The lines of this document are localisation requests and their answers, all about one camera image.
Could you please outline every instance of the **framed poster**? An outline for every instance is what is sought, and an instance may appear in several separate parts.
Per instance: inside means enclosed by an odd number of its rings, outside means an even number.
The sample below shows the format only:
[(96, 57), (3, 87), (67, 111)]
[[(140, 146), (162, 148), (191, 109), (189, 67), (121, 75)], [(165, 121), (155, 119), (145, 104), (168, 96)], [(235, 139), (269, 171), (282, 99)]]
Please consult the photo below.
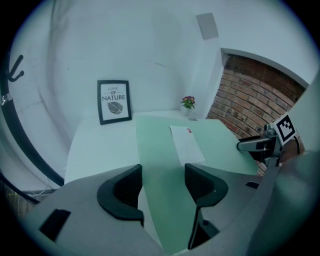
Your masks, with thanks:
[(100, 125), (132, 120), (129, 81), (98, 80), (97, 100)]

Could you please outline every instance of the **black coat hook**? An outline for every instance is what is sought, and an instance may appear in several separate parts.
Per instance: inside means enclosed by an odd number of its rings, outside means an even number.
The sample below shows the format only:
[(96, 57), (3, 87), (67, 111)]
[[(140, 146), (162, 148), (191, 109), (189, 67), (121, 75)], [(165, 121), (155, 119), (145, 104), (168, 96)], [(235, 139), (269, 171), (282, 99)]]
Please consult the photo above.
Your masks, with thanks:
[(22, 77), (22, 76), (25, 74), (25, 72), (20, 71), (20, 73), (19, 73), (15, 78), (13, 78), (13, 75), (15, 74), (15, 72), (16, 72), (19, 64), (20, 64), (20, 62), (21, 62), (23, 59), (24, 59), (24, 56), (23, 56), (23, 55), (20, 55), (20, 56), (18, 57), (18, 59), (16, 60), (16, 62), (14, 63), (14, 65), (13, 65), (10, 73), (7, 75), (7, 78), (8, 78), (8, 80), (9, 80), (10, 82), (15, 82), (15, 81), (17, 81), (20, 77)]

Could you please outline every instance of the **brick wall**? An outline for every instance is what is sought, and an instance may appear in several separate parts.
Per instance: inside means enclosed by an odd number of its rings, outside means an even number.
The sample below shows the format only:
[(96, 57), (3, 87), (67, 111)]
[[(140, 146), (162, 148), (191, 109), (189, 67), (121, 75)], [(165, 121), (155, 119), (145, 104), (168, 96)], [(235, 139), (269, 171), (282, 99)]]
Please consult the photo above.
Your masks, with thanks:
[(259, 61), (230, 55), (207, 119), (221, 120), (238, 139), (263, 134), (263, 127), (289, 111), (305, 89)]

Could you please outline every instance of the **potted plant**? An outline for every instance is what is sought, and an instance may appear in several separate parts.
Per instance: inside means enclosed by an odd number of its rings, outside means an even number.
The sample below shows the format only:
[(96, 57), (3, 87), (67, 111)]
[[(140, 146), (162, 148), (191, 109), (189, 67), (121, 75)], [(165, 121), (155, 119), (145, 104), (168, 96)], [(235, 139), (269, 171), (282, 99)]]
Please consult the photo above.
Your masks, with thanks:
[(192, 96), (184, 97), (180, 103), (182, 103), (180, 111), (185, 116), (189, 116), (196, 106), (195, 97)]

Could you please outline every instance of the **green table surface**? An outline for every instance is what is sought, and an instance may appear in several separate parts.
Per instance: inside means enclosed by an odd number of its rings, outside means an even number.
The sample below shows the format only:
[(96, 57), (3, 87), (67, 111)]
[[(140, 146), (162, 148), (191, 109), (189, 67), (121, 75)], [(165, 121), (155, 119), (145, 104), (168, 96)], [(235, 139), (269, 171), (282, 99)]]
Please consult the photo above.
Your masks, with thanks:
[(249, 153), (237, 150), (238, 139), (219, 120), (137, 117), (138, 153), (150, 214), (164, 251), (174, 254), (188, 246), (196, 204), (185, 186), (170, 125), (192, 130), (210, 167), (249, 175), (257, 174), (258, 167)]

